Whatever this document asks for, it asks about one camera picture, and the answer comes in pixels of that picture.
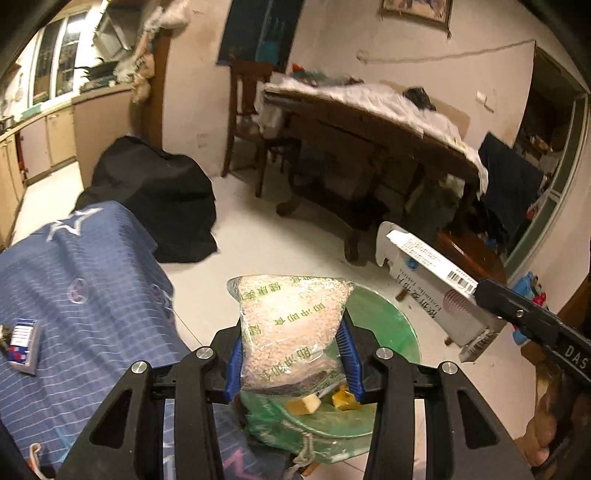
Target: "window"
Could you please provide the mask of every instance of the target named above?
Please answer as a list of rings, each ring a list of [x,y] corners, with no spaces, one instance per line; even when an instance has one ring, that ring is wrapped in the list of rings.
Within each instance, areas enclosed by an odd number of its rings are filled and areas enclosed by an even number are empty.
[[[50,23],[41,36],[32,104],[45,102],[74,89],[74,63],[86,12]]]

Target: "kitchen cabinet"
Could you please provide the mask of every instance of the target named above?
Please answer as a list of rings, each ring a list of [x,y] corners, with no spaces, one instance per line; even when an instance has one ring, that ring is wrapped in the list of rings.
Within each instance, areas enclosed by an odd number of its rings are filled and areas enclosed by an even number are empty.
[[[76,156],[74,140],[74,110],[64,108],[47,116],[47,139],[51,165],[58,165],[64,160]]]
[[[23,127],[20,131],[22,160],[27,169],[28,179],[49,170],[51,167],[46,123],[46,118],[42,117]]]
[[[131,94],[131,89],[113,88],[108,95],[80,95],[72,99],[76,158],[84,188],[90,186],[92,174],[102,153],[117,138],[136,131],[131,110]]]
[[[22,182],[21,170],[18,167],[17,142],[14,135],[6,140],[6,144],[12,185],[14,186],[14,193],[17,195],[17,200],[20,202],[22,196],[25,195],[25,186]]]
[[[0,238],[8,242],[18,208],[17,194],[8,165],[8,144],[0,144]]]

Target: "countertop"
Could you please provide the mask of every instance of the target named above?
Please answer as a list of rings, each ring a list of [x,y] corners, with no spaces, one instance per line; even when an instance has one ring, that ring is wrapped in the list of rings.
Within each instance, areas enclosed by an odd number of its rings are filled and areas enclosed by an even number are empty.
[[[129,83],[121,83],[119,85],[115,85],[114,87],[103,87],[98,88],[96,90],[91,90],[90,92],[84,92],[80,95],[76,95],[69,100],[66,100],[63,103],[59,103],[58,105],[54,105],[47,110],[43,110],[38,114],[28,118],[24,122],[19,123],[15,127],[8,130],[6,133],[0,135],[0,142],[6,140],[7,138],[11,137],[15,133],[17,133],[21,128],[25,128],[27,125],[31,125],[32,123],[36,122],[37,120],[43,118],[44,116],[51,115],[56,113],[64,108],[68,108],[69,106],[76,105],[77,103],[86,102],[88,100],[92,100],[94,98],[102,97],[105,95],[112,95],[114,93],[125,92],[127,90],[132,90],[133,86]]]

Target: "black bag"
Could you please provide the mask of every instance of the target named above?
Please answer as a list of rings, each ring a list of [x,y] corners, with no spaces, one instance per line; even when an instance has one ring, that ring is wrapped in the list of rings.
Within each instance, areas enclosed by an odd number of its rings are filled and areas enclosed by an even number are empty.
[[[403,93],[403,97],[408,98],[412,103],[414,103],[418,109],[421,110],[433,110],[434,112],[437,111],[435,105],[431,103],[431,99],[425,89],[423,87],[412,87],[407,88]]]

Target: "white star pattern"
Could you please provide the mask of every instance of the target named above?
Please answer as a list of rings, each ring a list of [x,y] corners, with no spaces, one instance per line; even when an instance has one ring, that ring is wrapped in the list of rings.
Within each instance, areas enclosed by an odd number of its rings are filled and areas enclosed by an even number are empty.
[[[82,227],[82,222],[86,220],[88,217],[91,217],[95,213],[101,212],[102,210],[102,208],[89,208],[88,210],[83,211],[77,210],[71,215],[68,215],[66,218],[64,218],[64,220],[69,220],[73,217],[77,217],[74,221],[73,227],[64,223],[63,220],[55,220],[53,222],[53,225],[49,229],[49,235],[47,235],[46,242],[51,242],[51,240],[53,240],[53,235],[61,228],[67,230],[70,233],[73,233],[74,235],[80,236],[80,228]]]

